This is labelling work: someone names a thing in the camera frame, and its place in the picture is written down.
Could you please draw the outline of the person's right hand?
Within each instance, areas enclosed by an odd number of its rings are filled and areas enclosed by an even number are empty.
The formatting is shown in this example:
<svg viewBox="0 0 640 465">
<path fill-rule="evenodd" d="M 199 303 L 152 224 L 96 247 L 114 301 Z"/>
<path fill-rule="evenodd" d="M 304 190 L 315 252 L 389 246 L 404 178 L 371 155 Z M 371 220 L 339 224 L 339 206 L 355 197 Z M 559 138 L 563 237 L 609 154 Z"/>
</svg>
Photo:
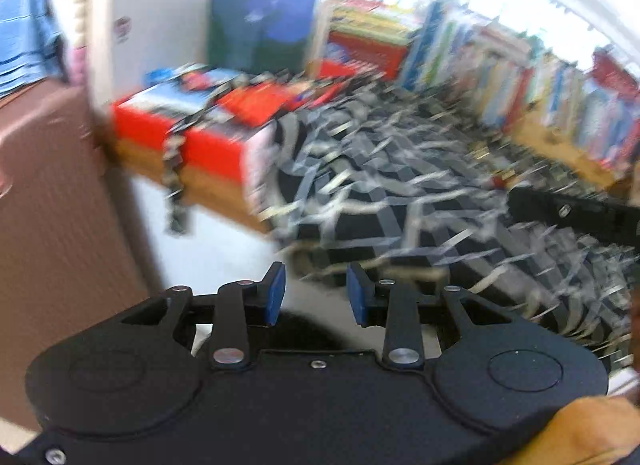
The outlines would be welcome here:
<svg viewBox="0 0 640 465">
<path fill-rule="evenodd" d="M 563 407 L 503 464 L 615 464 L 639 446 L 639 408 L 624 397 L 585 397 Z"/>
</svg>

